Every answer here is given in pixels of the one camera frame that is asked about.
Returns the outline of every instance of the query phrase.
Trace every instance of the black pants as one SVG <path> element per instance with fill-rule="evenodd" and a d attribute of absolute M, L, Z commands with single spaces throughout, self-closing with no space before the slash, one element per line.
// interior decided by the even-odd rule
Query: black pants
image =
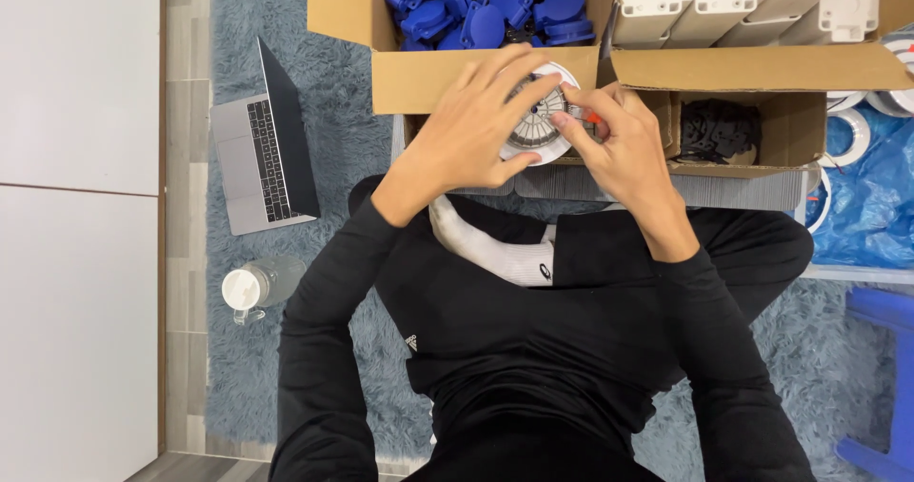
<path fill-rule="evenodd" d="M 353 189 L 350 212 L 380 179 Z M 543 221 L 449 198 L 463 219 L 498 241 L 530 244 L 543 237 Z M 812 258 L 810 234 L 782 212 L 703 208 L 688 217 L 747 322 Z M 407 361 L 414 391 L 435 400 L 436 386 L 454 373 L 531 358 L 648 396 L 684 377 L 663 332 L 649 253 L 632 214 L 563 215 L 555 248 L 554 287 L 524 288 L 445 250 L 427 210 L 407 225 L 376 288 L 404 339 L 415 336 L 416 352 Z"/>

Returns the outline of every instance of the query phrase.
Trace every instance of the black long-sleeve shirt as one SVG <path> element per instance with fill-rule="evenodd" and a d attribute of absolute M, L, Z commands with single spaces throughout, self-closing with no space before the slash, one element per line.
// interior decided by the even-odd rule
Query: black long-sleeve shirt
<path fill-rule="evenodd" d="M 367 200 L 302 278 L 280 336 L 277 482 L 377 480 L 348 323 L 400 233 Z M 736 302 L 707 253 L 653 263 L 666 334 L 692 385 L 708 480 L 815 480 Z M 530 398 L 523 384 L 475 399 Z M 577 468 L 579 472 L 569 472 Z M 659 480 L 560 417 L 502 414 L 439 443 L 410 479 Z"/>

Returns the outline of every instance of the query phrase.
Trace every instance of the blue plastic bag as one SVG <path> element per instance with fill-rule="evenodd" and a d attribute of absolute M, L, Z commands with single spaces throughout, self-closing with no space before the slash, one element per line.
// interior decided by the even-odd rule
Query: blue plastic bag
<path fill-rule="evenodd" d="M 856 107 L 872 139 L 864 156 L 848 167 L 827 168 L 832 206 L 813 234 L 817 265 L 914 269 L 914 120 Z M 850 127 L 828 118 L 828 152 L 838 155 L 853 139 Z M 806 223 L 822 212 L 825 191 L 810 201 Z"/>

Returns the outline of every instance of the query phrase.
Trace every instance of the trackpad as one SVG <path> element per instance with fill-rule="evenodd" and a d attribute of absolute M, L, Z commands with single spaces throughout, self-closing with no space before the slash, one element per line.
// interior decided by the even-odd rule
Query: trackpad
<path fill-rule="evenodd" d="M 254 140 L 241 137 L 216 145 L 226 199 L 244 198 L 260 193 L 260 172 L 254 154 Z"/>

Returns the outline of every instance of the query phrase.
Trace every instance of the laptop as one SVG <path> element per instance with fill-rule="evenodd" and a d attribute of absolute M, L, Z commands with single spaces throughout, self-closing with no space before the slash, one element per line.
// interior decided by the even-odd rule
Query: laptop
<path fill-rule="evenodd" d="M 257 37 L 267 92 L 209 110 L 232 235 L 321 217 L 298 89 Z"/>

